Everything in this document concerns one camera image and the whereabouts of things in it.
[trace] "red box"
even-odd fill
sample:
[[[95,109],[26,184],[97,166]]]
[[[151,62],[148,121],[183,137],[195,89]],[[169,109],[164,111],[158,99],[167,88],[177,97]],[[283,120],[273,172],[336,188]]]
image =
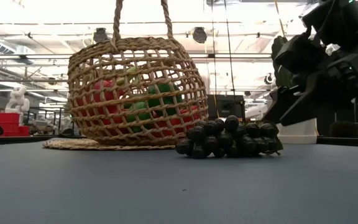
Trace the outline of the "red box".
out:
[[[19,125],[20,114],[18,113],[0,113],[1,124],[17,124]]]
[[[28,126],[20,126],[19,132],[21,136],[30,136],[30,129]]]
[[[4,135],[5,137],[18,137],[20,136],[20,133],[13,133],[13,132],[4,132]]]
[[[18,124],[7,124],[7,123],[0,123],[0,127],[3,128],[4,132],[19,132],[19,125]]]

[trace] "white container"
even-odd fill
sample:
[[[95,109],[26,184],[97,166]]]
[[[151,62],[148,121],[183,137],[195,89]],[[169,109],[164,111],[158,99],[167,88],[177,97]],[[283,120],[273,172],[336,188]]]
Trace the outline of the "white container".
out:
[[[278,124],[277,127],[280,131],[278,138],[283,144],[316,144],[317,142],[316,119],[289,126]]]

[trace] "ceiling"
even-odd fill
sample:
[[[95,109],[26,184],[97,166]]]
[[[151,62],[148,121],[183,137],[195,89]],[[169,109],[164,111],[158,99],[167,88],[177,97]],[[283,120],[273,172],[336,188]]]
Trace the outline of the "ceiling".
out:
[[[272,40],[282,34],[278,18],[283,22],[287,37],[304,31],[299,16],[315,6],[313,1],[278,2],[280,16],[273,1],[227,0],[225,7],[222,0],[210,7],[206,0],[168,0],[168,6],[174,38],[189,53],[244,56],[270,53]],[[0,41],[14,48],[26,46],[24,49],[28,54],[73,54],[93,43],[96,28],[106,28],[107,35],[112,36],[114,8],[115,1],[112,0],[0,0]],[[208,35],[205,44],[196,43],[191,38],[195,27],[204,27]],[[120,31],[123,38],[165,37],[167,28],[160,1],[125,0]],[[0,67],[22,77],[30,75],[34,79],[54,77],[66,80],[68,56],[51,58],[45,56],[33,60],[32,65],[0,58]],[[209,76],[211,90],[215,86],[230,90],[233,83],[234,88],[241,91],[272,87],[264,83],[264,77],[273,73],[270,60],[248,55],[232,61],[230,63],[227,58],[195,59],[200,74]],[[67,84],[39,83],[37,88],[64,89]],[[258,91],[252,96],[260,95],[264,93]]]

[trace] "ceiling pipe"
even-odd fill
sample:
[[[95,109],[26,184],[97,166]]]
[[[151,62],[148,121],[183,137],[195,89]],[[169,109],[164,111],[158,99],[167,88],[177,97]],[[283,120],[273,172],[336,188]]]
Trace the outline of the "ceiling pipe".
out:
[[[1,54],[4,54],[4,55],[27,54],[27,53],[29,53],[29,51],[30,50],[27,47],[20,46],[20,45],[13,45],[13,44],[6,43],[6,42],[3,42],[2,40],[0,40],[0,53]],[[27,65],[31,65],[33,63],[31,60],[22,59],[22,58],[17,59],[16,61],[19,63],[25,63]]]
[[[68,80],[0,80],[0,82],[20,82],[20,83],[50,83],[50,82],[68,82]]]
[[[49,48],[47,48],[46,46],[44,46],[44,44],[41,44],[40,42],[34,40],[34,38],[31,36],[31,32],[29,32],[27,35],[23,32],[23,38],[19,38],[19,39],[25,39],[25,36],[28,37],[30,40],[32,40],[33,42],[35,42],[36,44],[38,44],[39,46],[43,47],[44,49],[48,50],[50,53],[55,54],[54,51],[50,50]]]
[[[254,34],[231,34],[231,37],[257,37],[258,33],[254,33]],[[274,34],[259,34],[260,38],[266,38],[266,39],[272,39],[275,36]],[[45,34],[31,34],[32,37],[36,37],[37,39],[41,39],[41,40],[54,40],[51,39],[51,35],[45,35]],[[59,38],[61,39],[65,39],[65,37],[69,37],[70,39],[65,39],[65,40],[69,40],[69,41],[73,41],[73,40],[84,40],[84,39],[91,39],[92,38],[92,34],[84,34],[82,36],[80,35],[75,35],[75,34],[58,34]],[[138,37],[138,36],[144,36],[144,37],[163,37],[163,34],[160,35],[125,35],[122,34],[123,37]],[[186,33],[179,33],[179,34],[174,34],[174,37],[186,37]],[[215,37],[227,37],[227,34],[218,34],[215,35]],[[19,40],[19,39],[26,39],[26,36],[20,35],[20,34],[8,34],[8,35],[0,35],[0,38],[3,38],[5,40]]]
[[[15,76],[17,78],[20,78],[21,80],[24,78],[22,75],[16,73],[16,72],[12,72],[10,70],[6,70],[6,69],[3,69],[0,67],[0,74],[5,74],[5,75],[8,75],[8,76]],[[12,81],[12,82],[18,82],[20,80],[15,80],[15,79],[10,79],[9,81]],[[47,89],[44,85],[41,85],[41,84],[38,84],[38,83],[32,83],[33,85],[39,87],[39,88],[43,88],[43,89]]]
[[[229,57],[226,58],[216,58],[214,60],[214,58],[193,58],[193,61],[195,63],[200,63],[200,64],[205,64],[207,62],[229,62]],[[244,63],[272,63],[272,59],[269,58],[232,58],[233,62],[244,62]],[[13,64],[13,63],[9,63],[9,64],[4,64],[4,67],[7,68],[20,68],[20,67],[66,67],[68,66],[68,62],[63,62],[63,63],[36,63],[33,65],[24,65],[24,64]],[[54,75],[49,75],[49,76],[60,76],[61,74],[54,74]]]
[[[279,4],[310,4],[314,3],[316,1],[314,0],[279,0]],[[228,6],[238,5],[238,4],[247,4],[247,3],[258,3],[258,4],[274,4],[272,3],[272,0],[206,0],[206,5],[211,7],[212,3],[214,4],[214,7],[224,7],[224,4],[226,3]]]
[[[211,24],[211,22],[208,21],[172,21],[172,24]],[[222,23],[226,24],[226,21],[214,21],[214,23]],[[71,23],[44,23],[46,26],[78,26],[78,25],[90,25],[90,26],[99,26],[99,25],[106,25],[106,26],[112,26],[113,22],[71,22]],[[120,24],[165,24],[165,22],[120,22]],[[242,24],[240,21],[229,21],[229,24]],[[10,23],[4,23],[0,22],[0,25],[13,25]],[[36,26],[38,23],[15,23],[14,25],[19,26]]]

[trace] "white robot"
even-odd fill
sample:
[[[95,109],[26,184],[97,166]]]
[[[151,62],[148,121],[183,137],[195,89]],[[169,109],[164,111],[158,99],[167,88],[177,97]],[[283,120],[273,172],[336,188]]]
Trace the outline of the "white robot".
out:
[[[31,121],[31,123],[36,125],[37,129],[39,130],[34,135],[38,135],[40,133],[50,134],[51,132],[54,133],[57,130],[57,126],[54,125],[52,121],[47,119],[43,114],[39,114],[37,120]]]
[[[20,114],[19,123],[22,123],[23,112],[27,112],[30,109],[30,101],[24,98],[24,94],[27,89],[25,87],[15,87],[11,91],[11,99],[5,107],[5,113],[18,113]]]
[[[66,128],[71,128],[71,117],[70,116],[64,116],[62,117],[62,119],[60,120],[60,131],[66,129]]]

